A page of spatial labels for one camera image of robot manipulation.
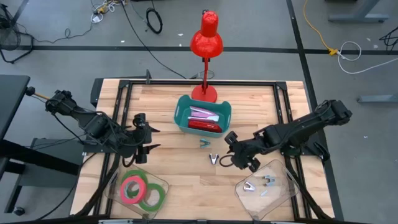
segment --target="wooden table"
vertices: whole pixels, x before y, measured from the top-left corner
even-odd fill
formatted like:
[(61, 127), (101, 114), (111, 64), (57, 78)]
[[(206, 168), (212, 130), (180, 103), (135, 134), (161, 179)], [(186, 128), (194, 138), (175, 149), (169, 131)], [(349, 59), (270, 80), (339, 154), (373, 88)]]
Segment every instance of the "wooden table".
[[(293, 118), (309, 113), (307, 97), (302, 82), (286, 82)], [(118, 90), (118, 79), (105, 79), (97, 110), (112, 117)], [(211, 139), (210, 147), (200, 149), (201, 136), (185, 134), (174, 123), (173, 115), (178, 99), (190, 94), (194, 85), (133, 85), (127, 125), (137, 113), (145, 113), (149, 124), (160, 133), (152, 134), (152, 144), (161, 144), (148, 155), (148, 163), (140, 168), (166, 180), (170, 189), (164, 206), (157, 214), (159, 219), (251, 220), (234, 194), (235, 185), (251, 172), (235, 166), (213, 166), (209, 153), (225, 155), (228, 145), (224, 137)], [(252, 138), (252, 133), (270, 124), (278, 123), (275, 99), (268, 86), (216, 86), (217, 102), (228, 101), (232, 106), (231, 126), (238, 139)], [(119, 110), (118, 122), (123, 110)], [(71, 214), (79, 211), (98, 186), (103, 154), (95, 155), (81, 170)], [(278, 159), (284, 163), (279, 151), (266, 156), (256, 156), (262, 166)], [(302, 165), (308, 191), (326, 214), (333, 216), (330, 194), (322, 162), (316, 156), (302, 156)], [(304, 217), (302, 198), (297, 195), (301, 217)], [(105, 210), (103, 197), (101, 212)], [(113, 218), (140, 218), (128, 208), (113, 202)], [(264, 220), (293, 220), (290, 200), (264, 217)]]

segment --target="concrete floor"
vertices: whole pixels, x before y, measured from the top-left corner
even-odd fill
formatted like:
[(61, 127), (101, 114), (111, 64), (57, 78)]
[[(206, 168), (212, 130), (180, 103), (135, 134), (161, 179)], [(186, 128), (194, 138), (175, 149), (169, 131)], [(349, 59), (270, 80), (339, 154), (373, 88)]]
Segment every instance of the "concrete floor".
[[(333, 48), (339, 48), (344, 41), (352, 40), (366, 50), (384, 50), (384, 45), (378, 38), (398, 24), (398, 3), (394, 0), (381, 1), (373, 10), (375, 13), (390, 14), (391, 18), (383, 24), (337, 24), (327, 21), (328, 13), (352, 11), (364, 1), (335, 3), (310, 0), (307, 16)], [(11, 14), (15, 14), (22, 1), (1, 2), (9, 5)], [(161, 35), (145, 32), (145, 24), (130, 6), (126, 8), (137, 33), (150, 46), (189, 46), (192, 35), (200, 27), (201, 10), (212, 9), (220, 16), (219, 33), (225, 47), (297, 48), (285, 1), (154, 2), (164, 23)], [(304, 0), (293, 0), (303, 46), (305, 49), (323, 49), (318, 35), (303, 19), (303, 4)], [(134, 6), (144, 15), (150, 2), (135, 2)], [(30, 0), (18, 23), (26, 26), (38, 39), (53, 40), (63, 37), (67, 27), (72, 34), (86, 31), (90, 27), (90, 8), (89, 0)], [(87, 35), (61, 40), (54, 45), (141, 46), (141, 43), (130, 29), (123, 10), (117, 7), (114, 13), (106, 14), (102, 22), (95, 24)], [(22, 52), (16, 50), (6, 52), (6, 55), (12, 58), (20, 53)], [(200, 59), (190, 52), (154, 52), (154, 55), (186, 77), (202, 71)], [(398, 151), (394, 138), (398, 134), (398, 121), (395, 119), (397, 106), (360, 105), (356, 98), (358, 95), (396, 93), (398, 62), (362, 74), (348, 75), (340, 70), (336, 57), (311, 54), (306, 57), (318, 102), (325, 99), (342, 100), (354, 114), (347, 125), (325, 129), (345, 220), (366, 223), (396, 222)], [(349, 71), (356, 71), (392, 58), (394, 56), (364, 55), (355, 63), (343, 62), (343, 66)], [(145, 51), (38, 50), (14, 65), (0, 62), (0, 73), (29, 75), (30, 85), (45, 95), (51, 95), (58, 89), (70, 90), (79, 105), (91, 109), (90, 91), (95, 78), (143, 75), (147, 68), (154, 78), (178, 78)], [(298, 54), (224, 52), (211, 61), (210, 69), (216, 73), (217, 79), (304, 81)], [(74, 120), (61, 119), (73, 131), (81, 133)], [(29, 145), (32, 138), (71, 137), (67, 130), (44, 111), (41, 102), (28, 97), (23, 99), (6, 135), (6, 139), (23, 145)], [(5, 207), (6, 196), (15, 178), (7, 174), (0, 182), (0, 210)], [(22, 190), (17, 205), (24, 207), (27, 214), (16, 217), (0, 213), (0, 222), (33, 220), (58, 204), (68, 191), (69, 189), (26, 187)], [(72, 198), (52, 217), (67, 216), (71, 202)]]

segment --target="tape roll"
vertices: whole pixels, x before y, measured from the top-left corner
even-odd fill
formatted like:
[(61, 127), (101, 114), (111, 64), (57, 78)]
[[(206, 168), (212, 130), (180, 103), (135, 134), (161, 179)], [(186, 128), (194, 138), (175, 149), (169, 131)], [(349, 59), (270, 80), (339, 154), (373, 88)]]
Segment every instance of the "tape roll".
[[(134, 176), (139, 176), (145, 182), (145, 184), (148, 184), (148, 178), (147, 178), (145, 172), (142, 171), (142, 170), (129, 170), (129, 171), (127, 171), (122, 177), (122, 183), (128, 177), (134, 177)], [(129, 189), (127, 189), (127, 196), (129, 198), (135, 197), (135, 196), (137, 196), (138, 191), (139, 190), (129, 190)]]
[[(127, 191), (129, 186), (133, 182), (138, 184), (139, 190), (137, 196), (131, 198), (128, 196)], [(122, 185), (120, 186), (120, 198), (122, 202), (126, 204), (134, 204), (141, 202), (144, 199), (146, 193), (147, 193), (147, 184), (139, 176), (128, 177), (126, 180), (123, 181)]]
[(159, 201), (155, 205), (148, 205), (145, 200), (142, 200), (139, 203), (139, 206), (147, 211), (147, 212), (156, 212), (160, 209), (160, 206), (162, 206), (163, 201), (166, 197), (166, 192), (164, 191), (163, 187), (160, 186), (159, 184), (147, 184), (147, 192), (150, 190), (156, 190), (159, 193)]

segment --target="lamp shade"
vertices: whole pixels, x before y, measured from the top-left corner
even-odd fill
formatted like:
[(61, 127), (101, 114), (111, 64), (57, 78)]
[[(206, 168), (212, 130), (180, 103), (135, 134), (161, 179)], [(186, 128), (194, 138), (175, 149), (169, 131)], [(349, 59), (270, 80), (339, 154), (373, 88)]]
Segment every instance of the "lamp shade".
[(207, 11), (201, 18), (201, 29), (191, 40), (191, 51), (202, 58), (219, 56), (223, 51), (223, 40), (217, 33), (218, 16), (213, 11)]

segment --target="red desk lamp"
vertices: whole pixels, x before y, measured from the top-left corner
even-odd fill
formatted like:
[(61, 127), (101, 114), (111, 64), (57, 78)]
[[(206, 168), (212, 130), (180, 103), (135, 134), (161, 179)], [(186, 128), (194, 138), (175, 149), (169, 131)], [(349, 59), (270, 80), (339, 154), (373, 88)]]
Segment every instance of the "red desk lamp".
[(219, 56), (223, 51), (223, 40), (217, 33), (218, 16), (213, 11), (204, 11), (201, 18), (201, 28), (192, 37), (191, 50), (201, 57), (205, 63), (203, 83), (192, 91), (192, 99), (215, 103), (217, 91), (207, 84), (207, 70), (210, 58)]

